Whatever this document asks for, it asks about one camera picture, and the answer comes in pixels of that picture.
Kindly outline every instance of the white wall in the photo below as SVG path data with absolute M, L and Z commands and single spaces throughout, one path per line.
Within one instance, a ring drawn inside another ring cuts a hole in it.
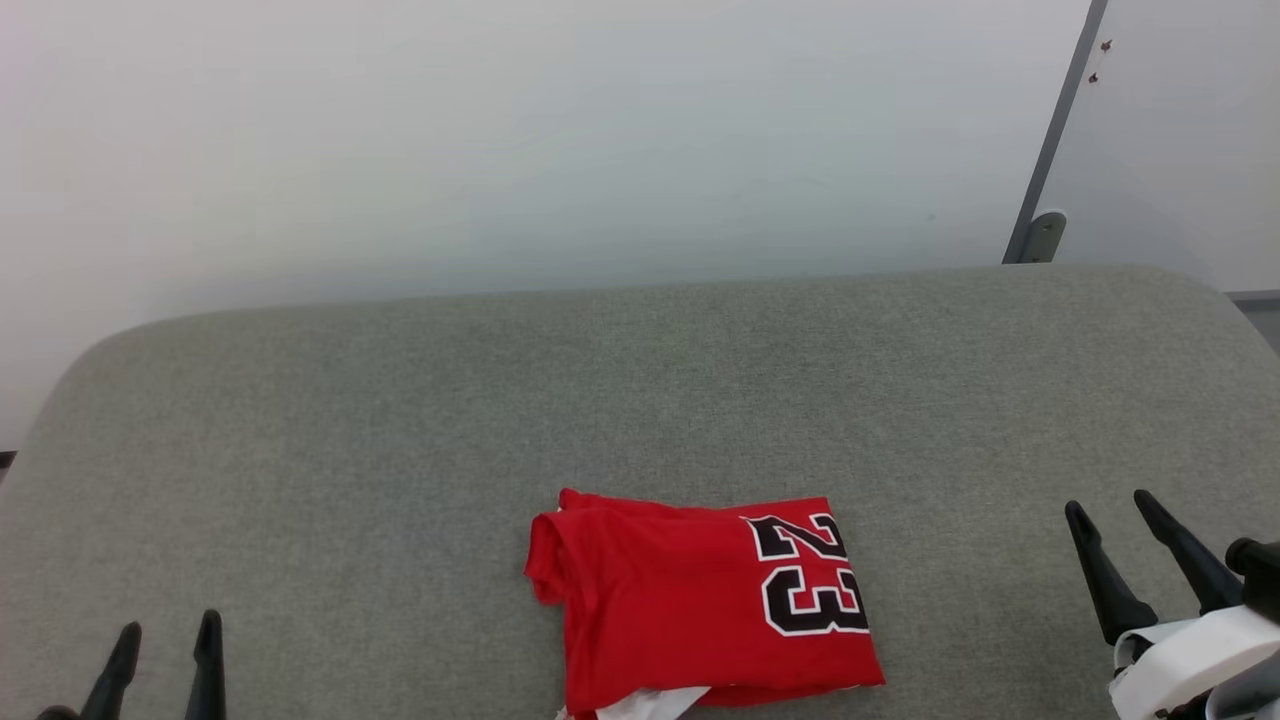
M 1275 0 L 1110 0 L 1041 195 L 1056 263 L 1280 290 L 1277 33 Z
M 1087 0 L 12 0 L 0 448 L 177 314 L 998 263 Z

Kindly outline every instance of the white fabric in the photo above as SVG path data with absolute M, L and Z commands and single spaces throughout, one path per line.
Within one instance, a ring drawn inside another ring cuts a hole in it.
M 608 707 L 595 711 L 599 720 L 676 720 L 710 688 L 680 688 L 675 691 L 636 691 Z M 562 707 L 556 720 L 570 720 Z

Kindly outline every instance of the gray upholstered surface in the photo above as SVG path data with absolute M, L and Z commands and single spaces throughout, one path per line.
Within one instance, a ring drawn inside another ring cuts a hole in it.
M 129 720 L 177 717 L 200 612 L 234 719 L 549 719 L 559 610 L 521 577 L 556 491 L 831 498 L 890 685 L 691 717 L 1102 717 L 1061 516 L 1196 605 L 1129 501 L 1274 538 L 1280 361 L 1142 269 L 410 300 L 124 333 L 0 484 L 0 717 L 78 705 L 140 620 Z

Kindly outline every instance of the red jersey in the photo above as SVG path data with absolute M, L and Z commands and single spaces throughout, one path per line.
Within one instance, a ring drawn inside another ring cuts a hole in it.
M 884 683 L 826 498 L 708 510 L 564 489 L 525 574 L 564 603 L 570 714 L 641 688 L 737 706 Z

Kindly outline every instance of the metal bracket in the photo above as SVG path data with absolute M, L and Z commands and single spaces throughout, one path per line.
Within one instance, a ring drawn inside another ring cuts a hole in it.
M 1066 229 L 1066 215 L 1059 211 L 1044 213 L 1030 222 L 1027 228 L 1027 240 L 1023 242 L 1023 254 L 1019 263 L 1048 263 L 1057 252 L 1057 243 L 1062 240 L 1062 231 Z

